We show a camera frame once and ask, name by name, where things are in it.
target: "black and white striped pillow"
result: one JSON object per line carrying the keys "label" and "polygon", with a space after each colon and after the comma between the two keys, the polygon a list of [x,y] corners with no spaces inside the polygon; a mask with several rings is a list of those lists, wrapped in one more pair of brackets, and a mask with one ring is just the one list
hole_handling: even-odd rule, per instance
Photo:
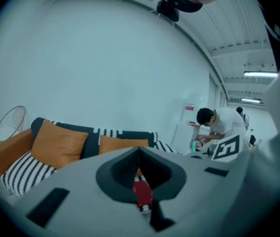
{"label": "black and white striped pillow", "polygon": [[29,151],[12,164],[1,176],[1,180],[7,190],[21,197],[56,171],[56,168],[31,157],[31,151]]}
{"label": "black and white striped pillow", "polygon": [[165,152],[175,154],[175,155],[181,155],[179,152],[177,152],[175,149],[171,148],[168,144],[162,142],[162,141],[157,141],[156,146],[154,148],[157,148],[159,150],[163,150]]}

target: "white wall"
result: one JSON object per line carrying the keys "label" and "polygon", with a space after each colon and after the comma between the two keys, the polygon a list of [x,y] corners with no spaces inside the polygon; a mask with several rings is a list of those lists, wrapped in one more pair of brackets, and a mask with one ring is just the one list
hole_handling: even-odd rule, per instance
{"label": "white wall", "polygon": [[219,107],[222,108],[222,107],[225,107],[225,106],[226,106],[226,97],[225,97],[224,92],[221,90],[220,91]]}
{"label": "white wall", "polygon": [[209,77],[209,94],[207,108],[214,110],[216,108],[217,86],[211,77]]}
{"label": "white wall", "polygon": [[243,112],[249,116],[249,128],[246,132],[247,137],[253,134],[256,140],[259,141],[259,139],[267,140],[277,135],[275,123],[267,110],[237,104],[227,105],[227,107],[235,110],[238,106],[241,106]]}
{"label": "white wall", "polygon": [[24,105],[24,128],[44,117],[170,143],[185,98],[197,92],[207,105],[208,62],[162,18],[118,0],[47,2],[0,14],[0,119]]}

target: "orange cushion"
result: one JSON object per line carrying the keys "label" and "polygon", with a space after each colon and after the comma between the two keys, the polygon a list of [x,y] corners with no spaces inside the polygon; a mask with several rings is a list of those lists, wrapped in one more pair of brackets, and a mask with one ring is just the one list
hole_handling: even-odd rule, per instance
{"label": "orange cushion", "polygon": [[34,141],[31,156],[60,169],[80,159],[88,133],[64,129],[45,120]]}
{"label": "orange cushion", "polygon": [[34,143],[32,130],[29,128],[0,143],[0,176],[25,153],[32,149]]}
{"label": "orange cushion", "polygon": [[[115,150],[130,148],[130,147],[148,147],[148,140],[127,140],[113,137],[101,136],[99,155],[106,154]],[[138,169],[136,176],[141,176],[142,173]]]}

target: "white shirt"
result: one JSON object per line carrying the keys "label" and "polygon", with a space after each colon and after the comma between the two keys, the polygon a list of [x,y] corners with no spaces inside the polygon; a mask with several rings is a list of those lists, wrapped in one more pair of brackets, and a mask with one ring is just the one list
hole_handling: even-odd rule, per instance
{"label": "white shirt", "polygon": [[224,134],[224,137],[242,134],[245,137],[245,124],[241,115],[232,108],[219,108],[216,110],[215,122],[210,132]]}
{"label": "white shirt", "polygon": [[248,115],[243,114],[241,117],[244,121],[245,127],[249,127],[249,117],[248,117]]}

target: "ceiling light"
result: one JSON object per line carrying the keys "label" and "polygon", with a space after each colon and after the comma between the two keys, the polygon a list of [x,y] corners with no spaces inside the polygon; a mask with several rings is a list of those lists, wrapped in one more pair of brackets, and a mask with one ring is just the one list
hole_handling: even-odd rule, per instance
{"label": "ceiling light", "polygon": [[244,76],[246,77],[277,77],[277,72],[267,72],[267,71],[244,71]]}
{"label": "ceiling light", "polygon": [[242,101],[244,101],[244,102],[250,102],[250,103],[256,103],[256,104],[259,104],[259,103],[260,103],[259,100],[246,99],[246,98],[242,98]]}

